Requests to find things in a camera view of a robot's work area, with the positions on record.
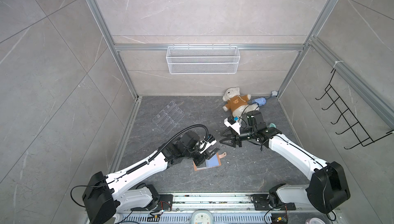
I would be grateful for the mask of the clear plastic card sleeves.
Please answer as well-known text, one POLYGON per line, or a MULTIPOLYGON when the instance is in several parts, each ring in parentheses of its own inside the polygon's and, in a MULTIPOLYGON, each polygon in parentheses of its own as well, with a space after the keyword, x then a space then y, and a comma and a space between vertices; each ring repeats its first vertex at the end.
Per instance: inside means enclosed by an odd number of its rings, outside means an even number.
POLYGON ((217 156, 211 157, 208 160, 205 160, 206 168, 214 168, 221 165, 220 159, 217 156))

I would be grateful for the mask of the blue cat-shaped toy device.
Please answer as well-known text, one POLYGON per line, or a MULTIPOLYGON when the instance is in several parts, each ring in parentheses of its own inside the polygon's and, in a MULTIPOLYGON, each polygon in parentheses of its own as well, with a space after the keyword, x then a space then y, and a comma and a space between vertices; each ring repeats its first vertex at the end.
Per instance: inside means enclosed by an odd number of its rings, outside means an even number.
POLYGON ((256 98, 251 101, 252 104, 257 104, 259 107, 264 106, 266 104, 267 100, 264 97, 261 98, 256 98))

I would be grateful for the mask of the white round timer device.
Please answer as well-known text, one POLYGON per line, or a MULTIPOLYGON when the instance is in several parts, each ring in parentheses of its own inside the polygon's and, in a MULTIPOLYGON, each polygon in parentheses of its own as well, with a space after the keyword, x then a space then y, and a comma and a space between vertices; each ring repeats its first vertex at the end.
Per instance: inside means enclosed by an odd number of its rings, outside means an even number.
POLYGON ((207 210, 196 210, 192 213, 190 224, 214 224, 213 214, 207 210))

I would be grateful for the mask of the aluminium rail front frame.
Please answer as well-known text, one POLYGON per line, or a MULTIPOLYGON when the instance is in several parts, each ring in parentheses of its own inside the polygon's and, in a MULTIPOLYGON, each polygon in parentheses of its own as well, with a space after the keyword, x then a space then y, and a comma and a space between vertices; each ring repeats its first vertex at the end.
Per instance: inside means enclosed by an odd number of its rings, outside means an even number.
POLYGON ((214 224, 343 224, 340 213, 322 214, 312 206, 295 203, 296 210, 256 211, 250 200, 253 192, 162 193, 172 194, 172 210, 150 212, 142 209, 117 213, 110 224, 189 224, 192 213, 207 210, 214 224))

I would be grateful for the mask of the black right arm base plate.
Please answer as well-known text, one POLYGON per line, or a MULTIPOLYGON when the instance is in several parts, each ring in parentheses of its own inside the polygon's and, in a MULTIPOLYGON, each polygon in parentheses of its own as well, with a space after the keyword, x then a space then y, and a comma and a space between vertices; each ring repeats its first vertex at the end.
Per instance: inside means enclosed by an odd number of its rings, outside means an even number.
POLYGON ((250 200, 256 211, 274 210, 296 210, 294 203, 281 202, 277 197, 269 193, 252 194, 250 200))

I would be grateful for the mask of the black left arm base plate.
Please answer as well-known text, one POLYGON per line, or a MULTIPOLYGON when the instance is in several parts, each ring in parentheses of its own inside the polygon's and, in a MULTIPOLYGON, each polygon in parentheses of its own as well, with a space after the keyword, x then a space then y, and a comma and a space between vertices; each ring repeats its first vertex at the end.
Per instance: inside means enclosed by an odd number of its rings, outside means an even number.
POLYGON ((161 194, 158 198, 154 198, 152 202, 144 208, 150 212, 171 211, 172 210, 173 195, 161 194))

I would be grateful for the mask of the clear acrylic tiered holder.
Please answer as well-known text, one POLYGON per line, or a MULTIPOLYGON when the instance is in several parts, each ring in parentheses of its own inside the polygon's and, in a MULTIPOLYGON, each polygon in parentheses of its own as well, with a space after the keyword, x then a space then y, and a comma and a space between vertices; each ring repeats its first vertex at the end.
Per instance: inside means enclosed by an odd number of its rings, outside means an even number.
POLYGON ((167 135, 184 116, 185 114, 181 108, 174 101, 171 101, 152 121, 167 135))

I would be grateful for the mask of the white teddy bear brown shirt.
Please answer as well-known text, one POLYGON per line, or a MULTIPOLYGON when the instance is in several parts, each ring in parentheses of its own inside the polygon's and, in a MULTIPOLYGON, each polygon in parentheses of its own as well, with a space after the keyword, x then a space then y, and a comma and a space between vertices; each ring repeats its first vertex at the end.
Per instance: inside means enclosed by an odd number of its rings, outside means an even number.
POLYGON ((233 117, 241 117, 245 113, 258 111, 259 105, 256 103, 249 104, 248 102, 250 99, 250 94, 245 96, 241 95, 239 87, 231 87, 225 91, 222 98, 222 100, 226 102, 222 109, 225 112, 231 111, 233 117))

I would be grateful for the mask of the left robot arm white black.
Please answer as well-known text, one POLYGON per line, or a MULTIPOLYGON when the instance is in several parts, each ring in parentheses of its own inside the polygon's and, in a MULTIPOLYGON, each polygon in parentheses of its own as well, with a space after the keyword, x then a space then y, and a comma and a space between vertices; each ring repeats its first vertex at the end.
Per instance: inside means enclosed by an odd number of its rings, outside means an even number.
POLYGON ((91 176, 82 195, 83 206, 90 223, 104 224, 118 211, 149 208, 159 202, 159 194, 153 185, 135 188, 150 176, 179 164, 184 158, 192 159, 201 165, 213 157, 216 148, 215 138, 208 134, 203 140, 193 131, 177 135, 161 145, 145 159, 108 175, 102 172, 91 176))

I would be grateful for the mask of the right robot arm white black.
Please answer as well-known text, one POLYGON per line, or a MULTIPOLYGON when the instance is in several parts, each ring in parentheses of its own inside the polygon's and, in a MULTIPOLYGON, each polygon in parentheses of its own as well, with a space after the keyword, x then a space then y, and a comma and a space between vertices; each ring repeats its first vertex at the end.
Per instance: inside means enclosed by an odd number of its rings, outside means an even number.
POLYGON ((271 208, 301 203, 329 214, 350 199, 346 175, 339 163, 329 163, 304 150, 274 125, 266 125, 261 112, 251 111, 240 118, 230 116, 224 124, 227 128, 221 144, 235 148, 249 141, 260 148, 268 148, 292 163, 309 180, 307 185, 279 184, 271 188, 267 197, 271 208))

